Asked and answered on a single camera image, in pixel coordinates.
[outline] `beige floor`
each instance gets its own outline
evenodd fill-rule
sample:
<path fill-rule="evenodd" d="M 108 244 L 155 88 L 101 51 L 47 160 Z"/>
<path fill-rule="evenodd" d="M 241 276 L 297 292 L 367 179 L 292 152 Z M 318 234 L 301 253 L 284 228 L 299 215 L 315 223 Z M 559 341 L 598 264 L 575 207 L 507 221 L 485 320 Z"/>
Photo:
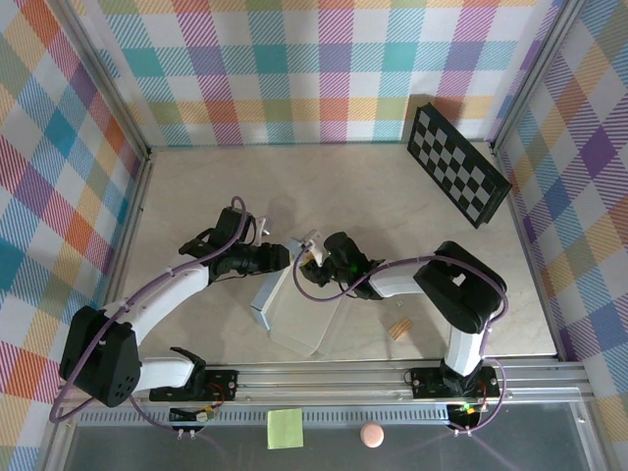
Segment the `beige floor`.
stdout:
<path fill-rule="evenodd" d="M 508 284 L 511 309 L 496 325 L 488 354 L 554 353 L 507 205 L 501 205 L 489 225 L 474 230 L 403 145 L 257 146 L 158 154 L 126 293 L 162 273 L 183 242 L 216 223 L 234 194 L 244 198 L 252 214 L 267 214 L 275 221 L 270 241 L 285 242 L 313 228 L 324 235 L 346 231 L 367 256 L 394 260 L 455 240 Z M 250 315 L 248 304 L 262 282 L 262 277 L 226 281 L 197 294 L 151 332 L 142 352 L 178 345 L 210 362 L 307 359 L 270 341 Z M 425 296 L 350 302 L 325 358 L 443 356 L 448 324 Z M 403 316 L 413 321 L 413 328 L 393 341 L 387 329 Z"/>

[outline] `black and white checkerboard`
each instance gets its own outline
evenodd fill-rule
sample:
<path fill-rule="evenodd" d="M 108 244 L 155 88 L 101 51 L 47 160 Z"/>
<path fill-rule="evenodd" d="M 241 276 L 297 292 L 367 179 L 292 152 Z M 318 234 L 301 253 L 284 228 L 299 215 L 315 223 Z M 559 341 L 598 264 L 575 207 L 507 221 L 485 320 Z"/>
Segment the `black and white checkerboard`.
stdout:
<path fill-rule="evenodd" d="M 512 188 L 431 104 L 417 109 L 408 151 L 476 229 Z"/>

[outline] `plaid backdrop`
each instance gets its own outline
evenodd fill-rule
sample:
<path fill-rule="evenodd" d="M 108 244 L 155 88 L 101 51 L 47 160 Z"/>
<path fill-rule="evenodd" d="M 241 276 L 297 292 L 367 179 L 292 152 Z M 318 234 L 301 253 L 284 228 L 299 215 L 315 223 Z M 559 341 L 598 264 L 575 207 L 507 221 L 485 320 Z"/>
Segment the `plaid backdrop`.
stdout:
<path fill-rule="evenodd" d="M 521 86 L 523 85 L 525 78 L 530 73 L 530 69 L 537 61 L 537 57 L 541 52 L 541 47 L 543 46 L 543 41 L 546 39 L 548 33 L 550 32 L 558 13 L 560 12 L 560 8 L 567 0 L 551 0 L 551 5 L 549 6 L 543 21 L 541 22 L 541 26 L 539 27 L 536 35 L 534 36 L 534 40 L 528 49 L 528 52 L 525 55 L 523 61 L 519 66 L 519 70 L 517 71 L 514 80 L 510 84 L 508 92 L 501 102 L 501 106 L 499 107 L 499 111 L 497 112 L 496 119 L 493 121 L 491 125 L 491 130 L 487 135 L 487 141 L 494 141 L 499 128 L 503 124 L 503 120 L 506 118 L 508 113 L 510 112 L 510 108 L 515 97 L 519 94 L 521 90 Z"/>
<path fill-rule="evenodd" d="M 484 137 L 538 0 L 74 3 L 151 143 L 226 145 L 399 141 L 411 95 Z"/>
<path fill-rule="evenodd" d="M 43 0 L 0 0 L 0 471 L 32 469 L 139 160 Z"/>
<path fill-rule="evenodd" d="M 590 0 L 502 164 L 567 357 L 628 469 L 628 1 Z"/>

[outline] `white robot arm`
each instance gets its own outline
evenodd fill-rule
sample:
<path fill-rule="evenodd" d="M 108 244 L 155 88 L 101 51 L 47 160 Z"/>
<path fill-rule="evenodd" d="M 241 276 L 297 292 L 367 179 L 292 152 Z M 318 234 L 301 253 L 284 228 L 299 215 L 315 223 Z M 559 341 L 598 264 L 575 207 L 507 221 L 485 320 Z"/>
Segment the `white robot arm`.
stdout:
<path fill-rule="evenodd" d="M 225 208 L 216 228 L 204 231 L 184 244 L 173 266 L 180 267 L 226 246 L 236 234 L 243 216 L 233 207 Z M 102 309 L 84 306 L 73 317 L 64 349 L 60 376 L 68 380 L 96 333 L 121 307 L 122 316 L 107 330 L 80 369 L 75 386 L 110 407 L 124 402 L 131 394 L 159 388 L 175 388 L 199 395 L 207 386 L 205 362 L 178 347 L 176 354 L 140 358 L 138 348 L 148 333 L 177 306 L 207 288 L 221 276 L 236 271 L 240 275 L 258 275 L 283 270 L 289 265 L 289 252 L 282 245 L 261 243 L 265 218 L 255 220 L 245 215 L 246 223 L 237 242 L 220 256 L 207 262 L 187 264 L 187 268 L 169 269 L 171 277 L 131 306 L 125 300 L 115 301 Z M 245 242 L 249 228 L 251 242 Z"/>
<path fill-rule="evenodd" d="M 300 267 L 303 276 L 320 287 L 330 282 L 345 283 L 354 287 L 357 297 L 369 300 L 427 294 L 451 324 L 441 365 L 444 382 L 460 395 L 469 390 L 482 367 L 488 325 L 505 299 L 506 284 L 497 273 L 452 241 L 444 242 L 433 257 L 441 256 L 448 262 L 427 257 L 419 264 L 408 259 L 411 263 L 394 262 L 386 269 L 381 267 L 389 264 L 368 260 L 345 233 L 330 235 L 323 243 L 312 231 L 304 247 L 304 251 L 324 254 L 322 260 L 320 256 L 310 257 Z"/>

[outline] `sticky note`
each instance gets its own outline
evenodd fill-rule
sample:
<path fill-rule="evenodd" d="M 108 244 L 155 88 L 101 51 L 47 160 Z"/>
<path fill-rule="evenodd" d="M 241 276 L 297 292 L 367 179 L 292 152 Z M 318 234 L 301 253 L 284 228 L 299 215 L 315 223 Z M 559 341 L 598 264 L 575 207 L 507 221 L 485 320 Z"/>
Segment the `sticky note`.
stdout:
<path fill-rule="evenodd" d="M 303 412 L 301 409 L 271 410 L 267 422 L 268 449 L 303 446 Z"/>

